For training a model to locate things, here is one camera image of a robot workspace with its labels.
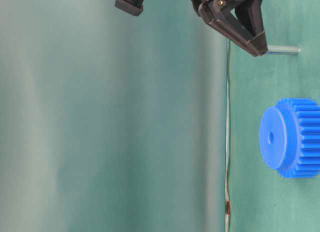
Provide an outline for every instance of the green surface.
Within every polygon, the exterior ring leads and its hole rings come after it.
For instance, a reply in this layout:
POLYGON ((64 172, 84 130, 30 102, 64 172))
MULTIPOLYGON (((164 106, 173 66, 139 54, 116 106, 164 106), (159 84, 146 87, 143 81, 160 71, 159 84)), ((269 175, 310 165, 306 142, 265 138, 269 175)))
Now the green surface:
POLYGON ((232 45, 231 232, 320 230, 320 177, 284 179, 264 164, 259 124, 282 97, 320 102, 320 0, 264 0, 268 43, 300 45, 301 54, 253 58, 232 45))
POLYGON ((114 1, 0 0, 1 232, 224 230, 226 41, 114 1))

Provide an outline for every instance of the plastic gear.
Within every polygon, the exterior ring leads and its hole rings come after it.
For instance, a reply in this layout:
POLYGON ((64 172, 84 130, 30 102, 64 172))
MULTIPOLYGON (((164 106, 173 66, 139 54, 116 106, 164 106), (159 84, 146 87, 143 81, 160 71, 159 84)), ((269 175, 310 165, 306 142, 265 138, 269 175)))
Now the plastic gear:
POLYGON ((320 172, 320 106, 308 98, 284 98, 264 112, 259 130, 262 157, 285 178, 320 172))

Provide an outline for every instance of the gear teeth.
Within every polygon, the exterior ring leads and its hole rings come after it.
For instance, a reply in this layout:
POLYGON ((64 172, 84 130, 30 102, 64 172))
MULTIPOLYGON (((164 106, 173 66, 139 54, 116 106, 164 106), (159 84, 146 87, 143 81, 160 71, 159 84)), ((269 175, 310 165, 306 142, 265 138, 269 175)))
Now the gear teeth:
POLYGON ((314 177, 320 172, 320 106, 312 99, 286 99, 298 121, 300 153, 288 177, 314 177))

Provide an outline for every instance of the metal pin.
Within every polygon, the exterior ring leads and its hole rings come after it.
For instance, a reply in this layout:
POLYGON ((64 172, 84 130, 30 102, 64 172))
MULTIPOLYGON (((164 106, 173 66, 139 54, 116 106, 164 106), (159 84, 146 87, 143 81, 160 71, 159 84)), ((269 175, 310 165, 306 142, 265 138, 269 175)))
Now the metal pin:
POLYGON ((301 48, 294 46, 268 46, 269 55, 298 55, 301 48))

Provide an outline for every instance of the table surface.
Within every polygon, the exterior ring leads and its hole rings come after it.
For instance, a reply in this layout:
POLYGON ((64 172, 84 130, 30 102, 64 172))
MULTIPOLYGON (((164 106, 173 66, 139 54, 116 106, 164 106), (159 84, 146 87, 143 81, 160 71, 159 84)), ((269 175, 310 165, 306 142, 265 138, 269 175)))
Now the table surface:
POLYGON ((299 56, 253 58, 234 44, 230 54, 231 232, 319 231, 320 177, 284 179, 264 164, 259 124, 283 97, 320 102, 320 0, 264 0, 270 45, 299 45, 299 56))

